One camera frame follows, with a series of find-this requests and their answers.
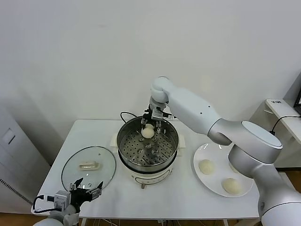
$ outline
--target white cabinet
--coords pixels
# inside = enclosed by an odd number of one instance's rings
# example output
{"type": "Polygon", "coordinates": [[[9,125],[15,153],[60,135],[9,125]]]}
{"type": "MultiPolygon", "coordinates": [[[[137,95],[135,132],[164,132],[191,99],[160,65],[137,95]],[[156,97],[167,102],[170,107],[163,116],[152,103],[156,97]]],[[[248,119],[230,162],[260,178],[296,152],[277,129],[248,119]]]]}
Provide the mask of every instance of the white cabinet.
{"type": "Polygon", "coordinates": [[[30,213],[50,166],[0,106],[0,212],[30,213]]]}

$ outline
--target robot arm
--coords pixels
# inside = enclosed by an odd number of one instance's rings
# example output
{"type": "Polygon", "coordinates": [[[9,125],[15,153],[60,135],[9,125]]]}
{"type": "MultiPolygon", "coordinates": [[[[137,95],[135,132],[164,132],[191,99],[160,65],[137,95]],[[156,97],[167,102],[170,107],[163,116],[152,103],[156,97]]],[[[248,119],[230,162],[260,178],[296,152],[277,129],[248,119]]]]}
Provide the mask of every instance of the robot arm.
{"type": "Polygon", "coordinates": [[[79,222],[80,207],[84,202],[90,202],[102,194],[103,182],[96,188],[88,190],[80,188],[83,178],[78,179],[74,184],[70,184],[69,192],[58,191],[55,196],[39,195],[33,202],[33,211],[43,213],[50,211],[47,219],[44,219],[33,226],[72,226],[79,222]],[[54,203],[54,208],[50,210],[35,210],[37,199],[47,200],[54,203]]]}
{"type": "Polygon", "coordinates": [[[151,119],[159,121],[168,106],[191,130],[207,135],[220,145],[235,144],[230,163],[243,175],[253,178],[260,192],[258,212],[263,225],[301,225],[301,196],[282,180],[273,162],[281,142],[268,131],[249,121],[228,121],[204,99],[187,89],[177,88],[166,77],[151,86],[151,119]]]}

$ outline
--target cabinet door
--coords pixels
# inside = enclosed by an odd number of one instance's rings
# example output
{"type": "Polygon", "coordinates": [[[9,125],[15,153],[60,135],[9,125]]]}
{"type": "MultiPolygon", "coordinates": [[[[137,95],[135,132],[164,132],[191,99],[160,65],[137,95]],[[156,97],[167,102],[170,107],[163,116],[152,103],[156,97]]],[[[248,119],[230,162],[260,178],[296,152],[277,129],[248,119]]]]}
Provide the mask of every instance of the cabinet door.
{"type": "Polygon", "coordinates": [[[50,166],[12,116],[0,106],[0,145],[41,186],[50,166]]]}

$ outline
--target white cooker base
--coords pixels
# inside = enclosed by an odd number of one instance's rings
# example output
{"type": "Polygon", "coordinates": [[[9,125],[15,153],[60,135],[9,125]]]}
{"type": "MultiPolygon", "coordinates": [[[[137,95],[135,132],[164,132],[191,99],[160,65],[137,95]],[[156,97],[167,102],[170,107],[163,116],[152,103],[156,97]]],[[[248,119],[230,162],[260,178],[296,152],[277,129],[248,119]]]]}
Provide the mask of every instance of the white cooker base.
{"type": "Polygon", "coordinates": [[[129,175],[129,177],[134,180],[135,182],[141,184],[141,188],[144,188],[145,185],[155,185],[161,181],[163,181],[165,178],[168,177],[168,175],[173,170],[173,163],[166,168],[165,170],[154,173],[154,174],[141,174],[136,173],[134,171],[131,171],[129,168],[127,168],[124,164],[122,164],[124,168],[126,168],[126,172],[129,175]]]}

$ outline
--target table leg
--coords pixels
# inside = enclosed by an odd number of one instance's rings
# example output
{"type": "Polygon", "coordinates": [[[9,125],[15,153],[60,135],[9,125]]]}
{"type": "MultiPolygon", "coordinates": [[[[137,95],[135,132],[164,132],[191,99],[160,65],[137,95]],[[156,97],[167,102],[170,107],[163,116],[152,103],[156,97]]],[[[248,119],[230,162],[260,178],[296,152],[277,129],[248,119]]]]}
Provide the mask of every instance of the table leg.
{"type": "Polygon", "coordinates": [[[80,226],[85,226],[86,225],[86,221],[87,221],[87,218],[83,218],[83,220],[81,221],[80,226]]]}
{"type": "Polygon", "coordinates": [[[227,219],[223,219],[222,221],[223,221],[223,223],[224,223],[224,226],[229,226],[228,220],[227,220],[227,219]]]}

